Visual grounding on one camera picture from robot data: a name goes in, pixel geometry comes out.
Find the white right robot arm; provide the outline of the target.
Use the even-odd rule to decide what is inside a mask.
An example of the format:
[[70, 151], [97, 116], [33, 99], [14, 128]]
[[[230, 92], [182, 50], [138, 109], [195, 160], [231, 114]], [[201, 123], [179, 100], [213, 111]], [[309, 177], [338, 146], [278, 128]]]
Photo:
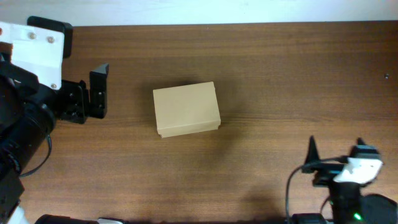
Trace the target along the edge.
[[[310, 136], [303, 165], [289, 175], [285, 188], [286, 223], [397, 223], [397, 202], [380, 194], [363, 195], [361, 189], [372, 184], [384, 163], [376, 147], [357, 138], [347, 156], [321, 159], [315, 138]], [[313, 174], [313, 187], [328, 189], [323, 204], [330, 204], [332, 218], [322, 212], [290, 214], [290, 183], [297, 172]]]

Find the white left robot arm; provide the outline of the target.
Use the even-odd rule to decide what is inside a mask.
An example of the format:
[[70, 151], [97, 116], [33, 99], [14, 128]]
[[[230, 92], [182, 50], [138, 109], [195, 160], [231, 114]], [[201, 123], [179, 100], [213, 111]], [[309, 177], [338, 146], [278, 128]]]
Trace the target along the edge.
[[41, 144], [52, 147], [57, 121], [84, 124], [89, 117], [106, 116], [108, 74], [104, 63], [90, 72], [89, 84], [62, 80], [53, 90], [1, 54], [1, 223], [24, 222], [21, 179], [36, 172], [25, 168]]

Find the brown cardboard box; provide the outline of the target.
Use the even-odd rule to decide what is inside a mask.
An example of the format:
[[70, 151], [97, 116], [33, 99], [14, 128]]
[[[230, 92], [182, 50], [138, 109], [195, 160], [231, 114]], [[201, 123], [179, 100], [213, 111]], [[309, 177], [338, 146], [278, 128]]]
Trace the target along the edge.
[[153, 98], [162, 138], [217, 130], [221, 125], [213, 82], [156, 89]]

